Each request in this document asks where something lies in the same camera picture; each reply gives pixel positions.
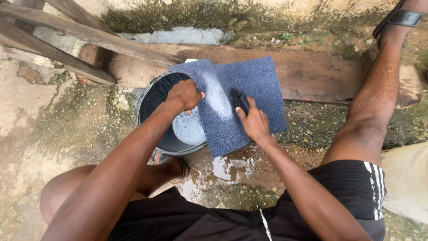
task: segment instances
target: soap foam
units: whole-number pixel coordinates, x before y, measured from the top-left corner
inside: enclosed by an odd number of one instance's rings
[[[172,129],[176,137],[187,145],[199,145],[206,141],[198,106],[192,110],[191,114],[182,112],[177,115],[172,121]]]

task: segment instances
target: left hand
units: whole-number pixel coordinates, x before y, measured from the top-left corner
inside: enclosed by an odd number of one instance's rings
[[[192,79],[180,80],[178,84],[168,92],[166,100],[181,102],[182,111],[190,111],[196,107],[199,101],[205,97],[203,92],[196,91],[196,85]]]

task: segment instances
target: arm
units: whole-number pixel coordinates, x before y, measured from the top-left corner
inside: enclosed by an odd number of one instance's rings
[[[269,133],[267,116],[248,98],[248,116],[237,114],[245,132],[269,156],[284,181],[297,210],[309,227],[324,241],[371,240],[352,214],[309,173],[295,163]]]
[[[55,213],[42,240],[106,240],[135,191],[156,144],[174,118],[203,93],[180,81],[166,101],[98,165]]]

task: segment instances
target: black sandal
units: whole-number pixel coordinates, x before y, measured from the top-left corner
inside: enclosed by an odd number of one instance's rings
[[[425,13],[411,10],[400,9],[406,0],[400,0],[395,8],[380,22],[374,29],[372,35],[377,39],[377,47],[380,49],[380,43],[391,25],[401,25],[416,27],[424,18]]]
[[[152,158],[153,160],[155,160],[156,153],[157,153],[157,151],[153,151],[153,153],[150,156],[150,158]],[[168,159],[168,157],[170,157],[170,155],[167,155],[167,154],[164,154],[164,153],[160,153],[159,164],[164,163]],[[183,159],[181,159],[180,157],[177,157],[177,158],[180,161],[181,169],[183,170],[183,176],[180,179],[185,179],[190,174],[190,167],[189,167],[189,165],[185,161],[183,161]]]

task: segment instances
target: bucket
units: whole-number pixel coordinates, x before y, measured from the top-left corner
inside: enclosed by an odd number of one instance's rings
[[[168,97],[169,90],[180,80],[188,80],[190,76],[183,73],[164,73],[154,78],[144,90],[137,106],[137,126],[140,126],[155,109]],[[199,145],[188,145],[180,141],[172,129],[172,124],[159,141],[155,150],[170,156],[185,156],[195,153],[207,146],[207,142]]]

